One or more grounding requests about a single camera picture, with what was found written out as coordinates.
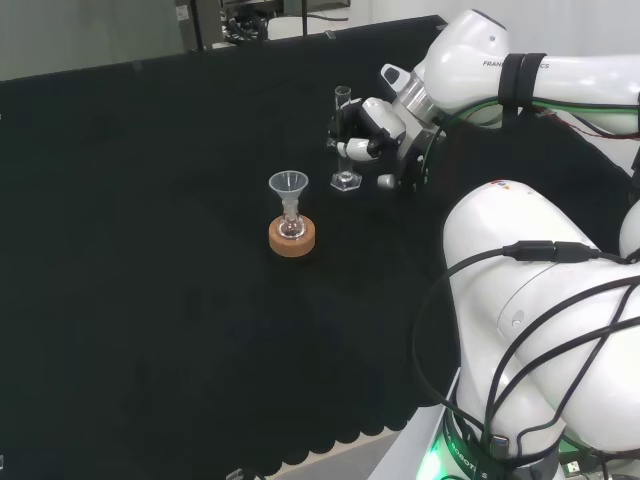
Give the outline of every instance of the black cable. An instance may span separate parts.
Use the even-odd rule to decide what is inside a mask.
[[[301,17],[302,15],[284,15],[285,17]],[[307,14],[307,18],[317,18],[320,20],[327,20],[329,22],[348,22],[349,21],[349,17],[342,17],[342,18],[331,18],[331,17],[324,17],[322,15],[316,15],[315,13],[308,13]]]
[[[560,105],[567,108],[589,108],[589,109],[602,109],[602,110],[635,110],[638,111],[638,104],[635,105],[617,105],[613,103],[574,103],[574,102],[561,102],[559,100],[549,100],[547,98],[533,97],[532,102],[550,103],[553,105]]]
[[[440,392],[438,392],[433,385],[431,385],[429,380],[427,380],[427,377],[424,374],[424,371],[422,370],[422,364],[420,363],[420,359],[418,358],[418,353],[417,353],[417,350],[416,350],[416,338],[417,338],[418,326],[420,325],[420,319],[424,315],[424,312],[426,311],[427,306],[433,300],[433,298],[435,297],[435,294],[440,290],[442,285],[449,278],[451,278],[453,275],[458,273],[460,270],[463,270],[463,269],[467,268],[468,266],[473,265],[474,263],[478,263],[478,262],[481,262],[483,260],[487,260],[489,258],[501,257],[503,255],[503,253],[504,253],[504,249],[498,248],[498,249],[495,249],[495,250],[489,250],[487,252],[483,252],[483,253],[479,253],[477,255],[473,255],[473,256],[471,256],[471,257],[469,257],[469,258],[467,258],[465,260],[462,260],[461,262],[455,264],[453,267],[449,268],[446,272],[444,272],[442,275],[440,275],[440,277],[436,280],[436,282],[431,287],[431,290],[429,290],[429,293],[427,294],[426,298],[424,299],[424,302],[422,302],[422,306],[420,307],[420,310],[418,311],[418,315],[416,316],[415,320],[413,321],[413,326],[411,328],[411,336],[410,336],[410,339],[409,339],[409,347],[410,347],[410,350],[411,350],[411,359],[412,359],[413,364],[414,364],[414,366],[416,368],[416,371],[418,373],[418,377],[420,378],[420,381],[422,382],[425,390],[427,391],[427,394],[433,400],[437,401],[438,403],[441,403],[446,408],[448,408],[449,410],[453,411],[455,414],[457,414],[458,416],[464,418],[465,420],[467,420],[468,422],[472,423],[473,425],[475,425],[476,427],[478,427],[481,430],[482,430],[482,422],[480,420],[478,420],[477,418],[474,418],[473,416],[471,416],[467,412],[461,410],[454,403],[450,402]],[[457,333],[457,328],[458,328],[457,322],[454,322],[454,324],[455,324],[454,328],[456,329],[456,332],[454,333],[454,335],[456,335],[456,337],[459,339],[460,336]]]
[[[595,452],[597,452],[595,448],[592,448],[590,450],[579,450],[576,452],[560,452],[558,460],[560,465],[568,465],[572,462],[578,462],[582,464],[588,462],[593,457],[593,454]]]
[[[640,450],[629,450],[627,452],[606,453],[607,460],[640,460]]]
[[[302,35],[305,37],[309,34],[307,17],[308,17],[307,0],[302,0]]]
[[[497,393],[498,393],[498,386],[500,384],[500,378],[502,377],[502,374],[504,373],[504,370],[506,369],[507,364],[511,360],[511,357],[513,357],[515,352],[518,350],[518,348],[520,348],[520,346],[524,343],[524,341],[527,338],[529,338],[540,326],[542,326],[544,323],[546,323],[550,318],[554,317],[555,315],[557,315],[558,313],[562,312],[563,310],[569,308],[570,306],[575,305],[576,303],[578,303],[578,302],[580,302],[580,301],[582,301],[582,300],[584,300],[586,298],[592,297],[594,295],[598,295],[599,293],[603,293],[603,292],[606,292],[606,291],[609,291],[609,290],[614,290],[614,289],[620,288],[620,287],[628,287],[630,285],[637,285],[639,283],[640,283],[640,275],[636,275],[636,276],[633,276],[633,277],[622,278],[622,279],[614,280],[614,281],[611,281],[611,282],[603,283],[601,285],[597,285],[595,287],[589,288],[589,289],[587,289],[587,290],[585,290],[583,292],[580,292],[580,293],[578,293],[576,295],[573,295],[573,296],[563,300],[562,302],[558,303],[554,307],[550,308],[545,313],[540,315],[536,320],[534,320],[527,328],[525,328],[524,331],[520,335],[518,335],[518,337],[513,341],[513,343],[511,345],[509,345],[509,347],[507,348],[507,351],[502,356],[502,359],[500,360],[500,363],[496,367],[496,371],[494,373],[493,380],[491,382],[491,387],[489,389],[489,396],[487,398],[487,408],[486,408],[486,411],[485,411],[485,423],[484,423],[483,437],[482,437],[482,445],[487,449],[487,451],[488,451],[488,448],[489,448],[489,434],[490,434],[490,431],[491,431],[490,430],[491,421],[493,420],[493,417],[495,416],[495,412],[497,411],[496,406],[499,408],[499,406],[501,405],[501,403],[497,403],[496,402],[496,397],[497,397]],[[613,326],[610,326],[608,328],[616,328],[616,327],[618,327],[618,325],[613,325]],[[507,389],[509,389],[509,387],[512,384],[513,384],[513,380],[509,383],[509,385],[507,385],[507,387],[505,388],[505,391],[507,391]]]
[[[587,447],[586,445],[582,445],[581,443],[576,442],[574,439],[572,439],[571,437],[569,437],[565,433],[562,434],[562,440],[565,443],[568,443],[569,445],[571,445],[573,448],[575,448],[578,451],[592,450],[591,448]]]
[[[620,317],[622,316],[622,313],[624,312],[624,308],[626,307],[627,302],[629,301],[629,297],[631,296],[633,291],[636,289],[636,287],[637,285],[632,285],[628,287],[627,290],[624,292],[624,295],[620,300],[620,304],[618,305],[618,308],[613,314],[613,319],[611,320],[611,323],[609,325],[615,325],[616,323],[618,323],[618,321],[620,320]],[[537,432],[540,430],[546,430],[547,428],[551,428],[558,422],[558,420],[560,420],[560,417],[562,416],[562,413],[565,407],[567,406],[567,403],[569,403],[569,400],[571,399],[573,393],[576,391],[576,389],[580,385],[580,382],[586,375],[587,370],[589,370],[589,367],[591,367],[591,365],[593,364],[594,360],[602,350],[602,347],[604,346],[608,338],[609,338],[609,335],[603,336],[600,339],[600,341],[596,344],[596,346],[593,348],[586,362],[584,362],[584,364],[582,365],[582,368],[578,372],[578,375],[576,375],[576,378],[574,379],[573,383],[567,389],[566,393],[564,394],[564,397],[562,397],[562,400],[558,404],[558,408],[556,409],[556,412],[553,415],[553,418],[551,419],[551,421],[543,425],[537,425],[535,427],[526,428],[522,430],[520,433],[518,433],[518,436],[516,437],[516,442],[518,444],[518,457],[522,455],[522,437],[524,437],[527,433]]]
[[[627,283],[627,284],[616,285],[616,286],[615,286],[615,287],[613,287],[613,288],[607,288],[607,289],[605,289],[605,290],[603,290],[603,291],[598,291],[597,293],[595,293],[595,294],[593,294],[593,295],[597,295],[598,293],[603,293],[604,291],[613,290],[613,289],[615,289],[615,288],[620,288],[620,287],[625,287],[625,286],[629,286],[629,285],[638,285],[638,284],[640,284],[640,276],[630,277],[630,278],[624,278],[624,279],[621,279],[621,280],[615,280],[615,281],[613,281],[613,282],[609,282],[609,284],[617,284],[618,282],[625,281],[625,280],[629,280],[629,279],[633,279],[633,280],[635,281],[635,283],[631,282],[631,283]],[[595,290],[595,289],[599,289],[599,287],[602,287],[602,286],[604,286],[604,285],[608,285],[608,284],[599,285],[598,287],[594,287],[594,288],[592,288],[592,289],[590,289],[590,290],[586,290],[585,292],[590,292],[590,291],[593,291],[593,290]],[[568,307],[569,307],[569,306],[571,306],[571,305],[574,305],[574,304],[576,304],[576,303],[578,303],[578,302],[580,302],[580,301],[582,301],[582,300],[584,300],[584,299],[586,299],[586,298],[589,298],[589,297],[593,296],[593,295],[583,295],[585,292],[581,292],[581,293],[579,293],[579,294],[577,294],[577,295],[574,295],[573,297],[570,297],[570,298],[568,298],[567,300],[565,300],[564,302],[561,302],[561,303],[559,303],[558,305],[556,305],[555,307],[553,307],[551,310],[555,310],[555,309],[557,309],[559,306],[561,306],[561,307],[560,307],[560,309],[559,309],[558,311],[556,311],[553,315],[555,315],[555,314],[559,313],[560,311],[564,310],[565,308],[568,308]],[[531,333],[533,333],[533,331],[535,331],[535,330],[538,328],[538,326],[540,326],[540,325],[542,325],[543,323],[545,323],[545,321],[542,321],[542,322],[540,322],[540,323],[539,323],[539,325],[537,325],[535,328],[533,328],[530,332],[527,332],[527,331],[529,330],[529,328],[531,328],[535,323],[539,322],[539,320],[540,320],[541,318],[543,318],[543,317],[545,317],[545,318],[546,318],[547,313],[549,313],[551,310],[547,311],[546,313],[544,313],[543,315],[541,315],[540,317],[538,317],[538,318],[537,318],[537,319],[536,319],[536,320],[535,320],[535,321],[534,321],[534,322],[533,322],[529,327],[527,327],[527,328],[526,328],[526,329],[525,329],[525,330],[524,330],[524,331],[523,331],[523,332],[518,336],[518,338],[516,339],[516,341],[514,341],[514,343],[518,342],[518,343],[519,343],[519,345],[520,345],[520,344],[521,344],[521,342],[519,342],[520,337],[522,337],[523,335],[526,335],[526,336],[528,337],[529,335],[531,335]],[[578,339],[580,339],[580,338],[582,338],[582,337],[576,337],[575,339],[570,340],[570,342],[575,341],[575,340],[578,340]],[[495,400],[495,402],[493,403],[493,416],[495,416],[495,414],[498,412],[498,410],[500,409],[500,407],[502,406],[502,404],[504,403],[504,401],[507,399],[507,397],[509,396],[509,394],[510,394],[510,393],[511,393],[515,388],[516,388],[516,386],[518,385],[518,383],[519,383],[519,382],[521,382],[521,381],[522,381],[522,379],[523,379],[524,377],[526,377],[526,376],[527,376],[527,375],[528,375],[532,370],[534,370],[534,369],[535,369],[535,368],[537,368],[538,366],[540,366],[540,365],[542,365],[543,363],[545,363],[545,361],[542,361],[542,360],[541,360],[543,357],[546,357],[550,352],[553,352],[553,351],[555,351],[555,350],[558,350],[558,349],[560,349],[560,348],[564,347],[565,345],[567,345],[567,343],[563,343],[562,345],[560,345],[560,346],[558,346],[558,347],[555,347],[554,349],[549,350],[549,351],[548,351],[548,352],[546,352],[546,353],[543,353],[540,357],[538,357],[538,358],[536,358],[535,360],[532,360],[531,362],[529,362],[529,363],[528,363],[524,368],[522,368],[522,369],[521,369],[521,370],[520,370],[516,375],[514,375],[513,379],[512,379],[512,380],[509,382],[509,384],[504,388],[504,390],[502,391],[502,393],[500,394],[500,396],[498,397],[498,399],[497,399],[497,400]]]
[[[615,263],[619,263],[620,265],[631,265],[631,261],[626,258],[622,258],[618,255],[613,255],[611,253],[599,252],[598,258],[603,258],[605,260],[610,260]]]
[[[630,318],[628,320],[624,320],[616,325],[608,325],[606,327],[602,327],[599,328],[597,330],[593,330],[589,333],[585,333],[584,335],[581,335],[579,337],[574,338],[573,340],[570,340],[568,342],[563,343],[562,345],[559,345],[555,348],[552,348],[551,350],[543,353],[542,355],[540,355],[538,358],[536,358],[535,360],[532,360],[531,362],[529,362],[522,370],[520,370],[520,372],[518,372],[518,374],[516,374],[513,379],[511,380],[511,382],[509,382],[509,385],[504,389],[504,391],[507,391],[508,389],[508,393],[511,393],[513,391],[513,389],[515,388],[515,386],[520,383],[520,381],[529,373],[531,373],[531,371],[535,370],[536,368],[538,368],[540,365],[542,365],[543,363],[548,362],[549,360],[553,360],[554,358],[556,358],[559,355],[562,355],[563,353],[568,352],[569,350],[573,350],[576,347],[579,347],[581,345],[584,345],[585,343],[589,343],[592,342],[593,340],[598,340],[604,336],[608,336],[612,333],[617,333],[621,330],[626,330],[628,328],[633,328],[633,327],[637,327],[638,325],[640,325],[640,316],[639,317],[633,317]]]
[[[199,52],[204,51],[202,43],[202,30],[200,29],[200,16],[198,15],[198,0],[191,0],[191,13],[193,14],[193,28],[196,32],[196,45]]]
[[[602,462],[602,476],[604,480],[609,480],[609,469],[607,468],[607,459],[604,453],[600,452],[600,462]]]
[[[463,113],[479,107],[480,105],[484,105],[485,103],[490,103],[490,102],[494,102],[497,101],[498,97],[489,97],[489,98],[484,98],[482,100],[478,100],[477,102],[473,102],[470,105],[467,105],[464,108],[461,108],[460,110],[458,110],[457,112],[451,114],[451,115],[447,115],[441,122],[440,127],[438,128],[438,130],[436,131],[436,133],[433,135],[433,138],[431,139],[431,142],[429,143],[430,147],[429,150],[427,151],[427,154],[425,155],[424,159],[423,159],[423,166],[422,166],[422,175],[421,178],[424,179],[424,175],[426,174],[427,170],[429,169],[429,157],[432,155],[433,152],[433,146],[437,143],[438,138],[440,138],[440,135],[442,134],[442,132],[444,131],[444,129],[450,125],[453,124],[453,122],[459,117],[461,116]]]
[[[418,358],[418,353],[416,349],[416,339],[418,327],[420,325],[420,319],[424,316],[425,311],[427,310],[427,306],[433,300],[435,294],[440,290],[442,284],[451,278],[456,273],[464,270],[465,268],[474,265],[483,260],[487,260],[489,258],[494,257],[511,257],[517,261],[547,261],[554,263],[578,263],[588,261],[590,259],[599,258],[603,253],[599,250],[593,249],[588,245],[583,245],[581,243],[573,243],[573,242],[551,242],[551,241],[520,241],[516,242],[513,245],[508,245],[502,248],[497,248],[493,250],[489,250],[486,252],[478,253],[473,255],[465,260],[462,260],[447,269],[440,277],[435,281],[431,290],[427,294],[424,302],[422,303],[420,310],[418,311],[418,315],[413,321],[413,325],[410,330],[409,337],[409,349],[411,352],[411,360],[414,364],[414,367],[417,371],[418,377],[423,384],[425,390],[429,394],[431,398],[438,401],[446,408],[455,412],[458,416],[464,418],[469,421],[480,430],[485,432],[484,426],[481,427],[482,423],[471,416],[470,414],[464,412],[460,408],[458,408],[454,403],[447,400],[440,392],[438,392],[433,385],[427,380],[424,371],[422,370],[422,364],[420,363],[420,359]],[[458,324],[454,322],[454,335],[457,339],[460,338],[458,332]],[[459,340],[456,343],[458,348],[458,362],[461,363],[461,354],[460,354],[460,345]]]
[[[613,140],[633,140],[635,138],[638,138],[638,136],[640,135],[639,133],[634,133],[634,134],[630,134],[630,135],[614,135],[613,133],[609,133],[609,132],[605,132],[604,130],[596,127],[595,125],[593,125],[590,122],[587,122],[584,118],[578,117],[577,115],[573,115],[576,120],[578,120],[580,123],[582,123],[585,127],[590,128],[591,130],[593,130],[594,132],[596,132],[598,135],[600,135],[601,137],[604,138],[610,138]]]

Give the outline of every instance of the black table surface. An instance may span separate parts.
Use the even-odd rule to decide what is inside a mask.
[[[329,186],[333,89],[387,96],[438,17],[6,82],[0,87],[0,454],[10,479],[269,474],[419,404],[407,327],[442,270],[441,227],[470,188],[528,183],[617,250],[629,181],[570,129],[462,125],[426,190]],[[269,249],[269,176],[309,175],[304,261]],[[446,389],[451,314],[421,356]]]

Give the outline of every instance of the black strap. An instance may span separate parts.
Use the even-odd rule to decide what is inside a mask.
[[[638,93],[638,133],[640,133],[640,93]],[[633,175],[631,176],[631,184],[635,188],[640,188],[640,148],[636,153],[636,158],[633,159],[633,164],[631,165],[631,169],[633,170]]]
[[[518,108],[530,109],[533,90],[542,59],[546,53],[510,53],[502,62],[498,103],[502,105],[502,126],[513,125]]]
[[[528,53],[524,56],[518,74],[518,85],[516,86],[516,103],[519,107],[531,107],[533,101],[533,89],[536,86],[536,77],[540,70],[542,59],[546,53]]]
[[[456,431],[453,413],[447,410],[442,433],[453,460],[470,479],[503,480],[506,472],[502,464],[484,453],[474,439],[464,439]]]
[[[498,86],[498,103],[502,105],[503,127],[511,126],[518,116],[516,88],[518,86],[520,65],[524,57],[524,53],[510,53],[502,62],[500,85]]]

